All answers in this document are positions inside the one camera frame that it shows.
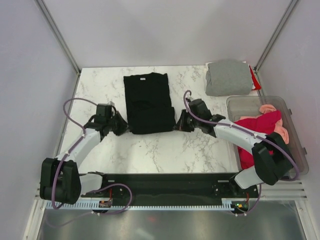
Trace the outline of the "black t-shirt blue logo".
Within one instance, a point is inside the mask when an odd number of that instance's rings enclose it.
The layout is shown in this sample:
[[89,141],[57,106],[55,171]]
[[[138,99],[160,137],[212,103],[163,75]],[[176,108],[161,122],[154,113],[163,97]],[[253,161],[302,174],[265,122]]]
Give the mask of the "black t-shirt blue logo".
[[127,122],[135,135],[171,132],[176,124],[166,73],[123,77]]

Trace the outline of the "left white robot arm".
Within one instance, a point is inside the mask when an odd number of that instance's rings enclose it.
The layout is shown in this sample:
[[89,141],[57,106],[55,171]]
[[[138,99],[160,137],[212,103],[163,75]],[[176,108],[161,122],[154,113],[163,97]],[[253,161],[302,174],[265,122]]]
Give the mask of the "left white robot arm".
[[102,173],[79,173],[79,166],[110,132],[120,136],[127,129],[128,124],[118,111],[107,116],[93,115],[65,152],[42,162],[40,197],[51,201],[57,210],[64,204],[75,204],[81,195],[91,191],[99,197],[106,196],[110,185],[102,180]]

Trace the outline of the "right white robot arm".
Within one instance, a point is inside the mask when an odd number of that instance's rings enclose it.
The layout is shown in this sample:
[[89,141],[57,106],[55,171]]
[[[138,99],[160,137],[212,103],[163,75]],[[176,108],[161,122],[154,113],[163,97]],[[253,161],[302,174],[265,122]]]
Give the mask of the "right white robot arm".
[[299,177],[296,165],[283,138],[276,132],[264,134],[235,124],[224,116],[210,115],[203,120],[187,110],[182,110],[174,129],[193,132],[196,128],[214,138],[226,140],[250,153],[253,166],[241,170],[229,184],[235,197],[242,196],[247,188],[267,184],[273,186],[279,180],[295,181]]

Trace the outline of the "clear plastic bin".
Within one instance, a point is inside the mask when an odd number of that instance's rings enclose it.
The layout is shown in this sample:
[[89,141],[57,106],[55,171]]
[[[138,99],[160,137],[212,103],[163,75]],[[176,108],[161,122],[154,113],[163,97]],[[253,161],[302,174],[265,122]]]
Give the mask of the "clear plastic bin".
[[230,96],[226,100],[227,114],[232,122],[238,121],[241,117],[256,117],[261,114],[262,105],[272,105],[281,112],[283,127],[288,131],[288,148],[292,154],[299,173],[306,175],[309,171],[306,155],[307,151],[302,147],[293,124],[292,111],[287,107],[285,101],[279,96]]

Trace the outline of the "folded grey t-shirt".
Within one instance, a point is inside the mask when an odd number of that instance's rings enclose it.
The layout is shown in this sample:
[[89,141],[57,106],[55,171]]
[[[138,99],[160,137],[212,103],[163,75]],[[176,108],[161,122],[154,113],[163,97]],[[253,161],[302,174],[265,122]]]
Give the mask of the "folded grey t-shirt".
[[234,59],[208,62],[205,81],[205,93],[213,97],[245,96],[253,89],[250,66]]

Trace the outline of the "magenta t-shirt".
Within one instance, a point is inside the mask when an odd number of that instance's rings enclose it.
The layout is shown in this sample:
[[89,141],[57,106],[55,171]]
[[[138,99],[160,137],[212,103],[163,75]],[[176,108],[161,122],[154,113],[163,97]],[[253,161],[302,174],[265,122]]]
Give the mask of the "magenta t-shirt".
[[[235,123],[249,130],[269,135],[275,129],[274,123],[276,120],[272,120],[272,117],[276,112],[270,112],[269,114],[262,114],[256,117],[243,116]],[[253,156],[243,148],[238,147],[237,149],[241,168],[244,170],[252,167],[254,165]]]

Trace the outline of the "folded red t-shirt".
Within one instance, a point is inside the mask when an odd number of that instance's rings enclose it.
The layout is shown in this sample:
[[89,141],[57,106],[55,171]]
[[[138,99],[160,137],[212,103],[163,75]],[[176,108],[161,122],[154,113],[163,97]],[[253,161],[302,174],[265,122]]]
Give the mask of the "folded red t-shirt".
[[258,82],[257,80],[257,77],[251,67],[251,65],[248,65],[249,66],[249,70],[250,70],[250,74],[251,74],[251,79],[252,79],[252,90],[253,91],[258,91],[258,90],[261,90],[262,89],[262,86],[260,85],[260,83]]

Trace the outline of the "salmon pink t-shirt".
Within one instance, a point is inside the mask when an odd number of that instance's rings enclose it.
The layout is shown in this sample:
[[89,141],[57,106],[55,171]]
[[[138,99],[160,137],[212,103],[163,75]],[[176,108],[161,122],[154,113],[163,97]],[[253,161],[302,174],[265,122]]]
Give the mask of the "salmon pink t-shirt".
[[270,116],[270,113],[276,112],[273,114],[272,120],[276,121],[274,123],[274,132],[281,135],[283,138],[283,141],[288,145],[290,142],[289,133],[286,128],[283,126],[283,120],[282,120],[282,113],[277,110],[273,105],[271,104],[264,104],[259,109],[261,114],[267,114]]

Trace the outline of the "right aluminium frame post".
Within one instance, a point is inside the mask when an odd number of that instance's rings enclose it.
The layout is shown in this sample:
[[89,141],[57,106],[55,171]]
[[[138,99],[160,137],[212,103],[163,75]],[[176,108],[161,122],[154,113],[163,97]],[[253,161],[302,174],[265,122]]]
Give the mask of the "right aluminium frame post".
[[300,3],[300,0],[291,0],[289,2],[276,28],[274,29],[267,45],[265,46],[261,56],[259,57],[256,65],[253,67],[253,70],[255,73],[257,73],[261,69],[262,65],[266,61],[268,55],[271,53],[271,50],[273,49],[275,43],[277,42],[283,29],[285,28],[286,24],[288,23],[290,17],[292,16],[293,12],[295,11],[299,3]]

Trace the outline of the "aluminium frame post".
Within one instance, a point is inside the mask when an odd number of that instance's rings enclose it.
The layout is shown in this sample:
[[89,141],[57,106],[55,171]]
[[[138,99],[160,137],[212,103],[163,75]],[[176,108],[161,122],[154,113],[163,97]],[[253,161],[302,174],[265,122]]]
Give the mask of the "aluminium frame post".
[[81,69],[74,58],[66,40],[64,39],[56,21],[54,20],[48,6],[46,5],[44,0],[34,0],[36,5],[38,6],[39,10],[41,11],[45,21],[47,22],[50,30],[52,31],[54,37],[56,38],[60,48],[62,49],[63,53],[67,57],[69,63],[71,64],[73,70],[75,71],[76,75],[79,77],[81,75]]
[[253,70],[255,73],[257,73],[261,69],[262,65],[266,61],[268,55],[271,53],[271,50],[273,49],[275,43],[277,42],[283,29],[285,28],[286,24],[288,23],[290,17],[292,16],[293,12],[295,11],[299,3],[300,3],[300,0],[291,0],[289,2],[276,28],[274,29],[267,45],[265,46],[261,56],[259,57],[256,65],[253,67]]

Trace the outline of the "left aluminium frame post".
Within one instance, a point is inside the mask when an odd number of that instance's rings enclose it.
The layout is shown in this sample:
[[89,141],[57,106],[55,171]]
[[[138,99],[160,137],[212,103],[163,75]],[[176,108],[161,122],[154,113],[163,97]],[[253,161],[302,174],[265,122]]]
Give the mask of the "left aluminium frame post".
[[67,57],[69,63],[71,64],[73,70],[75,71],[76,75],[79,77],[81,75],[81,69],[74,58],[66,40],[64,39],[56,21],[54,20],[48,6],[46,5],[44,0],[34,0],[36,5],[38,6],[39,10],[41,11],[45,21],[47,22],[50,30],[52,31],[54,37],[56,38],[60,48],[62,49],[63,53]]

